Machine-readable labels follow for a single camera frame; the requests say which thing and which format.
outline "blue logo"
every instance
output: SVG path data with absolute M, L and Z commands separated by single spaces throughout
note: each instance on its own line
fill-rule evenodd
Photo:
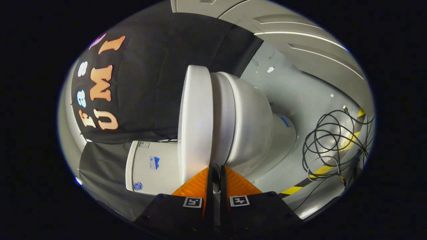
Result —
M 86 107 L 85 91 L 81 90 L 77 92 L 77 102 L 80 106 Z
M 140 182 L 136 182 L 136 183 L 134 184 L 134 189 L 135 189 L 136 191 L 141 190 L 141 189 L 142 189 L 142 184 L 141 184 Z
M 160 158 L 150 157 L 150 169 L 157 170 L 159 168 Z

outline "tangled cable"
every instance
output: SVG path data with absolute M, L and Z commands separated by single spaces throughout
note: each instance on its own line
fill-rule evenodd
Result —
M 338 119 L 332 115 L 332 113 L 341 113 L 341 114 L 345 114 L 346 116 L 348 116 L 351 120 L 351 124 L 352 124 L 352 130 L 349 130 L 348 128 L 346 128 L 345 126 L 343 126 L 342 124 L 340 124 L 340 122 L 338 121 Z M 330 116 L 331 118 L 334 119 L 335 122 L 325 122 L 325 118 Z M 367 134 L 366 134 L 366 139 L 365 142 L 362 143 L 360 141 L 359 138 L 357 138 L 357 136 L 354 134 L 354 125 L 355 123 L 360 123 L 362 125 L 367 125 L 373 122 L 373 120 L 375 119 L 375 116 L 369 120 L 369 118 L 367 117 L 367 122 L 360 122 L 358 119 L 352 117 L 349 113 L 347 108 L 345 108 L 345 111 L 343 110 L 334 110 L 331 111 L 327 114 L 324 114 L 320 117 L 320 119 L 318 120 L 315 129 L 310 132 L 304 141 L 303 147 L 302 147 L 302 166 L 303 169 L 307 172 L 307 176 L 311 181 L 322 181 L 323 179 L 327 179 L 329 177 L 338 175 L 341 176 L 341 172 L 343 170 L 345 170 L 348 166 L 350 166 L 351 162 L 354 159 L 359 159 L 360 155 L 363 154 L 363 165 L 364 165 L 364 161 L 365 158 L 367 158 L 369 156 L 368 153 L 368 146 L 369 144 L 372 142 L 373 138 L 368 142 L 368 135 L 370 134 L 370 131 L 372 129 L 372 124 L 370 125 Z M 339 133 L 338 134 L 334 134 L 330 131 L 324 130 L 324 129 L 320 129 L 322 127 L 325 126 L 337 126 L 339 128 Z M 308 141 L 310 139 L 310 137 L 313 136 L 313 141 L 309 144 Z M 334 145 L 331 148 L 328 148 L 326 146 L 324 146 L 324 144 L 320 143 L 319 140 L 326 138 L 326 137 L 333 137 L 333 141 L 334 141 Z M 345 146 L 339 147 L 339 142 L 341 139 L 346 139 L 348 141 L 347 144 L 345 144 Z M 358 152 L 358 156 L 357 158 L 352 158 L 351 160 L 348 160 L 346 162 L 341 162 L 341 156 L 340 154 L 336 154 L 336 157 L 334 157 L 334 154 L 328 154 L 328 155 L 324 155 L 326 153 L 329 152 L 340 152 L 342 150 L 344 150 L 345 148 L 347 148 L 351 143 L 355 144 L 356 146 L 358 146 L 360 148 L 361 151 Z M 306 154 L 307 152 L 312 152 L 318 155 L 318 158 L 314 159 L 310 164 L 307 163 L 307 159 L 306 159 Z M 331 165 L 330 163 L 326 162 L 324 160 L 324 158 L 329 158 L 332 159 L 335 163 L 335 165 Z M 337 167 L 336 172 L 329 172 L 329 173 L 322 173 L 322 174 L 318 174 L 318 173 L 314 173 L 310 170 L 310 167 L 312 166 L 312 164 L 314 163 L 314 161 L 320 159 L 322 161 L 322 163 L 326 166 L 329 167 Z

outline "gray floor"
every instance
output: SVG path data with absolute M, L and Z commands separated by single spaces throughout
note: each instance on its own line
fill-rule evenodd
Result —
M 261 177 L 249 179 L 263 192 L 282 192 L 307 177 L 307 172 L 304 171 L 301 163 L 303 142 L 323 114 L 342 109 L 344 105 L 354 117 L 357 117 L 359 112 L 359 106 L 347 95 L 325 81 L 301 72 L 286 56 L 266 42 L 256 52 L 241 79 L 258 87 L 273 103 L 273 112 L 289 117 L 297 131 L 297 141 L 289 154 Z M 342 114 L 342 118 L 338 120 L 351 129 L 351 122 L 347 119 L 348 117 Z M 375 129 L 371 130 L 369 139 L 374 135 L 374 131 Z M 362 128 L 359 138 L 364 138 L 365 135 L 366 125 Z M 354 145 L 342 161 L 348 160 L 356 151 L 357 146 Z M 315 171 L 321 165 L 321 161 L 316 161 L 311 170 Z M 348 179 L 350 174 L 343 172 L 343 176 Z M 295 194 L 284 198 L 284 201 L 292 209 L 296 208 L 317 184 L 319 183 L 309 184 Z M 340 179 L 331 177 L 319 186 L 295 213 L 304 219 L 334 197 L 342 194 L 343 190 Z

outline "yellow and black hazard tape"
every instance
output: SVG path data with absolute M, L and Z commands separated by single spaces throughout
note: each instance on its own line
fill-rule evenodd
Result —
M 359 110 L 359 113 L 358 113 L 358 115 L 357 115 L 357 121 L 358 121 L 358 122 L 356 122 L 356 123 L 354 124 L 354 134 L 352 135 L 351 140 L 355 141 L 355 139 L 356 139 L 357 137 L 359 137 L 360 131 L 362 130 L 362 127 L 363 127 L 363 122 L 364 122 L 364 120 L 365 120 L 365 117 L 366 117 L 365 112 L 364 112 L 362 109 L 360 109 L 360 110 Z M 339 151 L 335 152 L 335 154 L 334 154 L 334 156 L 333 156 L 333 157 L 335 157 L 336 159 L 342 159 L 342 158 L 344 157 L 344 155 L 349 151 L 349 149 L 353 146 L 353 144 L 354 144 L 353 142 L 351 142 L 351 141 L 349 141 L 349 140 L 346 140 L 346 141 L 342 144 L 342 146 L 346 146 L 346 145 L 347 145 L 347 146 L 346 146 L 344 149 L 342 149 L 342 150 L 339 150 Z M 329 160 L 329 161 L 327 161 L 327 162 L 326 162 L 326 164 L 328 164 L 328 165 L 333 165 L 333 164 L 335 164 L 335 161 L 334 161 L 334 160 Z M 323 166 L 321 166 L 317 171 L 315 171 L 315 172 L 314 172 L 314 174 L 316 174 L 316 175 L 325 174 L 325 173 L 328 173 L 332 168 L 333 168 L 333 167 L 330 167 L 330 166 L 327 166 L 327 165 L 323 165 Z M 313 175 L 310 175 L 310 178 L 311 178 L 312 180 L 317 180 L 317 179 L 318 179 L 317 177 L 315 177 L 315 176 L 313 176 Z M 299 191 L 299 190 L 301 190 L 303 187 L 307 186 L 308 184 L 310 184 L 310 183 L 312 183 L 312 182 L 313 182 L 313 181 L 311 181 L 311 180 L 307 177 L 306 179 L 302 180 L 301 182 L 299 182 L 299 183 L 295 184 L 293 187 L 291 187 L 291 188 L 289 188 L 289 189 L 286 189 L 285 191 L 283 191 L 283 192 L 279 193 L 278 195 L 279 195 L 279 197 L 281 197 L 281 198 L 284 198 L 284 197 L 290 196 L 290 195 L 292 195 L 292 194 L 294 194 L 294 193 L 298 192 L 298 191 Z

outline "black cloth backdrop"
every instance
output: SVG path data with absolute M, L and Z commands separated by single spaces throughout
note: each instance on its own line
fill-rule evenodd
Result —
M 131 143 L 88 142 L 79 165 L 84 189 L 97 201 L 134 221 L 155 198 L 126 189 L 125 169 Z
M 125 36 L 119 49 L 98 55 L 105 41 Z M 80 56 L 72 80 L 74 115 L 85 138 L 100 143 L 132 140 L 157 141 L 176 138 L 187 66 L 206 66 L 210 72 L 224 71 L 241 76 L 262 40 L 231 23 L 203 15 L 172 13 L 168 1 L 145 9 L 120 22 L 106 36 Z M 78 76 L 79 66 L 88 62 L 86 73 Z M 89 97 L 95 85 L 91 69 L 112 65 L 109 90 L 111 101 Z M 77 101 L 85 92 L 86 107 Z M 102 130 L 97 111 L 112 113 L 116 130 Z M 96 128 L 85 127 L 79 110 L 90 116 Z

